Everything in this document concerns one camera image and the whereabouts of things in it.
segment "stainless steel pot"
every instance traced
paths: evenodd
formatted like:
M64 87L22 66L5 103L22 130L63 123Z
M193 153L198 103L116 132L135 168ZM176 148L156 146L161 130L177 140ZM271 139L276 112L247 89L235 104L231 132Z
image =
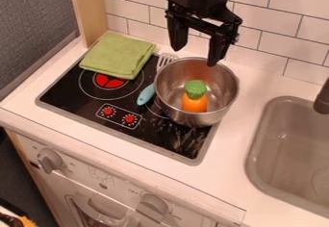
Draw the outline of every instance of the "stainless steel pot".
M207 85L208 110L190 113L182 110L185 82L203 80ZM173 121L192 128L212 126L229 111L239 93L239 79L225 65L207 67L207 59L184 58L172 62L156 76L157 101Z

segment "black cooktop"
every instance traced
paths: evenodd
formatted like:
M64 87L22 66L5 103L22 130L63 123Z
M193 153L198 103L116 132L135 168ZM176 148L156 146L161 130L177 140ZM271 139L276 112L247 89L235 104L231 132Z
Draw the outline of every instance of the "black cooktop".
M180 126L164 115L156 98L142 107L136 104L139 93L153 83L157 61L158 56L152 56L132 81L83 70L78 61L40 97L39 103L169 157L200 161L196 159L204 156L216 126Z

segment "sink basin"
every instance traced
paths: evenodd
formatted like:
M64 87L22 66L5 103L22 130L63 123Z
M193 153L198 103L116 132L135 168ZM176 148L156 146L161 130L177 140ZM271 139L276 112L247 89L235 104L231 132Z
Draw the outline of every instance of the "sink basin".
M329 218L329 115L279 97L265 107L245 169L265 194Z

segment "green towel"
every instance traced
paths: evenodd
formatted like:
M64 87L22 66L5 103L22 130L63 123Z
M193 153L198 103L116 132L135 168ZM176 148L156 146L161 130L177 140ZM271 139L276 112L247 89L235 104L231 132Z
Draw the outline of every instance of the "green towel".
M80 62L86 70L122 79L134 79L156 45L117 34L104 36Z

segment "oven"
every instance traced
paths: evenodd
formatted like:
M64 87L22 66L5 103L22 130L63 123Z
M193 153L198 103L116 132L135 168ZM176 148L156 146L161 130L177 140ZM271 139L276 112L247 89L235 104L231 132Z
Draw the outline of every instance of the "oven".
M63 227L237 227L18 136Z

